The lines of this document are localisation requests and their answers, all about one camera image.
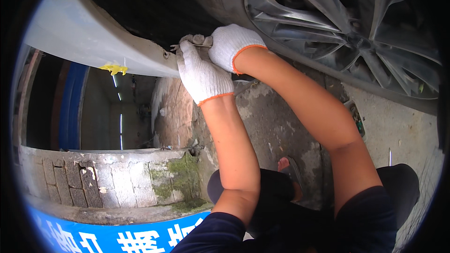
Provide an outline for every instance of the gloved hand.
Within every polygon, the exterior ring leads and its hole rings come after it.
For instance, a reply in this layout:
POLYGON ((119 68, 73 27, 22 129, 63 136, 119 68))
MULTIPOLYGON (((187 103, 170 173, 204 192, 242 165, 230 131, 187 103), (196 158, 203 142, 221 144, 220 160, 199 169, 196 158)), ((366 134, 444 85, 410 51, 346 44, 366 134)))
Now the gloved hand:
POLYGON ((211 63, 208 57, 211 45, 212 37, 189 34, 180 40, 180 47, 176 47, 181 81, 198 106, 208 100, 234 94, 231 74, 211 63))
POLYGON ((234 59, 240 52, 250 47, 267 49, 259 34, 235 24, 219 27, 211 36, 214 39, 209 49, 211 61, 222 69, 237 74, 242 73, 234 66, 234 59))

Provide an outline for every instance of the concrete floor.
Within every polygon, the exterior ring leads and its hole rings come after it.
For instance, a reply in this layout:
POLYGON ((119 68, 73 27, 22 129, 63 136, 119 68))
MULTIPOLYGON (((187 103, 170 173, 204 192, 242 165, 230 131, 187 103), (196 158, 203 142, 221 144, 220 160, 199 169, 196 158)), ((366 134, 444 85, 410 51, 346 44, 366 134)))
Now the concrete floor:
MULTIPOLYGON (((365 119, 366 144, 376 167, 388 166, 391 148, 392 165, 406 163, 417 172, 421 196, 408 221, 397 234, 398 250, 422 219, 440 177, 443 155, 437 148, 436 117, 342 84, 339 80, 308 67, 295 67, 325 87, 341 102, 349 99, 355 101, 361 117, 365 119)), ((171 109, 170 119, 161 113, 153 118, 154 135, 158 135, 155 138, 159 139, 155 144, 183 148, 183 145, 198 143, 196 150, 199 153, 201 197, 209 200, 206 186, 211 173, 218 169, 218 164, 215 147, 201 110, 187 97, 185 89, 180 89, 183 85, 176 79, 170 82, 160 81, 160 84, 172 85, 158 88, 157 84, 155 92, 164 94, 161 94, 158 104, 153 104, 153 110, 158 112, 163 107, 171 109), (180 123, 190 129, 180 129, 180 123)), ((300 204, 312 209, 331 206, 333 182, 328 154, 307 132, 286 102, 278 93, 258 81, 237 83, 235 95, 239 114, 261 168, 276 170, 279 158, 290 155, 297 162, 304 178, 305 197, 300 204)))

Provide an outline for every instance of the knee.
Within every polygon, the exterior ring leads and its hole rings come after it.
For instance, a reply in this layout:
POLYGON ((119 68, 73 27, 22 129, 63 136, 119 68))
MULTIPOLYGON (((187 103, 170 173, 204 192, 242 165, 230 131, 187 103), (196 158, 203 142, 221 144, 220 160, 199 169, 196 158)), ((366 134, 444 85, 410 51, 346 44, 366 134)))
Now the knee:
POLYGON ((216 170, 209 178, 207 190, 209 199, 212 203, 216 204, 224 190, 219 170, 216 170))

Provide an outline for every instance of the slipper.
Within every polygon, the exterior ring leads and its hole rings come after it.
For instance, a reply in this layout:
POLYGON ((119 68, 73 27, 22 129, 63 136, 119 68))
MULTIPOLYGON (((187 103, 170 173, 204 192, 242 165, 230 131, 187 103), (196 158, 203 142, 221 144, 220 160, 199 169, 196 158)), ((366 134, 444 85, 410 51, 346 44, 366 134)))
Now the slipper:
POLYGON ((286 174, 289 177, 289 179, 291 179, 292 182, 298 183, 300 185, 300 188, 303 189, 301 187, 301 175, 300 175, 300 170, 298 169, 297 163, 295 163, 295 161, 290 156, 284 156, 284 157, 289 160, 289 166, 287 166, 286 168, 283 168, 281 170, 281 173, 286 174))

